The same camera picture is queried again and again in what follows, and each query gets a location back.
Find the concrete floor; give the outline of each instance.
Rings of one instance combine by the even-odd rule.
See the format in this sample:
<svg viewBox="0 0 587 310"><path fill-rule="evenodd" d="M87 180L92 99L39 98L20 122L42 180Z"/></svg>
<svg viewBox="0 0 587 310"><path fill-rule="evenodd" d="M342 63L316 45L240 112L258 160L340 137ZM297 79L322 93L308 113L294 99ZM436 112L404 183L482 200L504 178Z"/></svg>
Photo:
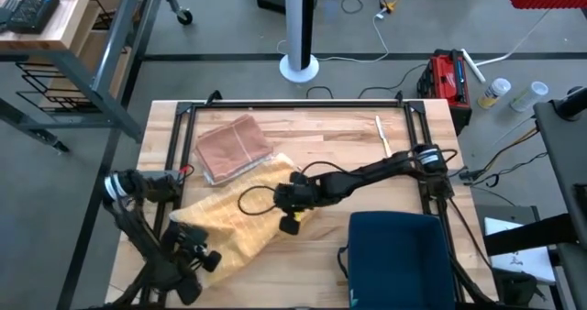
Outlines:
<svg viewBox="0 0 587 310"><path fill-rule="evenodd" d="M378 11L376 0L362 1L365 6L361 12L346 15L338 0L318 0L314 52L382 51L371 25L373 14ZM283 16L258 9L255 0L180 2L193 11L194 25L181 28L163 2L148 53L274 53L277 42L285 38ZM508 0L401 0L396 12L379 25L392 52L431 52L439 48L504 52L525 35L542 13L515 10ZM520 51L587 51L585 33L587 21L581 11L552 11ZM325 85L336 98L353 98L364 87L399 82L408 69L422 62L329 61L321 64L320 73L310 84L302 86L287 83L274 61L148 62L140 71L128 110L144 126L152 100L202 99L216 89L230 99L304 98L309 86ZM582 74L587 70L587 61L505 61L482 70L487 79L505 77L514 88L490 111L473 107L471 125L459 138L470 167L482 166L499 148L531 128L528 122L492 146L531 116L530 112L514 114L506 105L509 99L535 80L548 84L548 98L562 97L572 86L584 84ZM471 97L477 98L484 86L469 72ZM419 74L414 72L406 78L402 88L405 96L415 96ZM46 119L14 95L14 91L27 90L18 75L14 65L0 65L3 98L39 119ZM326 98L326 94L316 92L312 97ZM104 151L106 130L55 133L71 148L71 155L58 156L0 124L0 150L5 154L1 160L5 173L0 178L4 195L0 202L3 308L40 309L57 303ZM138 144L123 136L114 168L133 167L138 149ZM526 161L540 151L544 151L544 144L539 137L533 138L504 154L495 169ZM519 205L537 205L543 217L565 211L548 159L511 173L494 190ZM476 204L504 204L490 194L473 194ZM98 305L104 300L117 238L112 217L101 210L73 308Z"/></svg>

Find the white bottle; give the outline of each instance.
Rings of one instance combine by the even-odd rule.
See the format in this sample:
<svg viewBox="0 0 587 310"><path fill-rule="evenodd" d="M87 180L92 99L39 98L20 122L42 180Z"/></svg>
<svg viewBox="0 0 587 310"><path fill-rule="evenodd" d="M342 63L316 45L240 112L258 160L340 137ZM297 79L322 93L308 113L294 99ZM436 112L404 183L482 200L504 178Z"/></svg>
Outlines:
<svg viewBox="0 0 587 310"><path fill-rule="evenodd" d="M524 92L510 102L510 107L516 112L522 113L547 94L548 87L546 84L542 82L532 82Z"/></svg>
<svg viewBox="0 0 587 310"><path fill-rule="evenodd" d="M477 99L477 104L483 109L489 109L511 88L512 85L505 78L496 78L483 95Z"/></svg>

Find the yellow cloth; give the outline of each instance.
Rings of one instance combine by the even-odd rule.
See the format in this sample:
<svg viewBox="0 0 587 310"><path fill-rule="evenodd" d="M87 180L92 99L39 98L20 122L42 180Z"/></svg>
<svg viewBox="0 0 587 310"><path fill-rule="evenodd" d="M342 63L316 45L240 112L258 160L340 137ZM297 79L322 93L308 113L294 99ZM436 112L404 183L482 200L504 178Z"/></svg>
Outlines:
<svg viewBox="0 0 587 310"><path fill-rule="evenodd" d="M189 207L170 213L170 219L202 227L208 232L208 249L222 254L222 260L214 272L198 270L198 278L204 288L209 287L247 265L279 232L279 221L284 215L281 209L273 209L261 216L247 216L238 210L238 197L255 185L275 188L277 183L288 183L295 170L289 158L278 154L253 170L244 173L214 194ZM241 200L244 210L260 212L273 205L273 192L256 189Z"/></svg>

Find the brown cloth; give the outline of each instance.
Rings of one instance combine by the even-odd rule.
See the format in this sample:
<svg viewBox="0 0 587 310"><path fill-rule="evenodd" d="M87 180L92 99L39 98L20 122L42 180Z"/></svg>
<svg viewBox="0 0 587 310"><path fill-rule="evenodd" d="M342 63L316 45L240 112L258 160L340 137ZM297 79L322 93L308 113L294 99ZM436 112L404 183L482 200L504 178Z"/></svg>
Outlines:
<svg viewBox="0 0 587 310"><path fill-rule="evenodd" d="M195 154L214 183L229 179L271 153L273 147L253 116L247 114L204 133L195 145Z"/></svg>

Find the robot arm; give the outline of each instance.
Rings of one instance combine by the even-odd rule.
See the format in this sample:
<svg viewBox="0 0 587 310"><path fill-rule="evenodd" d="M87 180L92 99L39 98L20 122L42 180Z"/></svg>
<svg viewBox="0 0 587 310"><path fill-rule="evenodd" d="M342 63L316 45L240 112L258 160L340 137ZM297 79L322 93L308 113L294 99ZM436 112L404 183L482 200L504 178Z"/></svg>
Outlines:
<svg viewBox="0 0 587 310"><path fill-rule="evenodd" d="M335 205L360 187L399 175L425 182L433 198L447 199L453 192L442 152L437 145L418 145L413 151L396 152L391 158L351 172L326 172L313 177L294 172L290 176L291 183L278 184L273 196L275 206L286 214L280 222L280 230L296 235L299 230L298 213Z"/></svg>
<svg viewBox="0 0 587 310"><path fill-rule="evenodd" d="M202 291L193 264L201 263L205 270L213 271L220 262L219 253L207 252L207 233L203 229L171 223L160 241L145 220L145 198L155 203L172 202L179 196L179 190L176 179L167 173L151 178L127 170L105 178L103 206L146 261L135 281L114 304L130 304L145 287L176 290L184 304L191 304Z"/></svg>

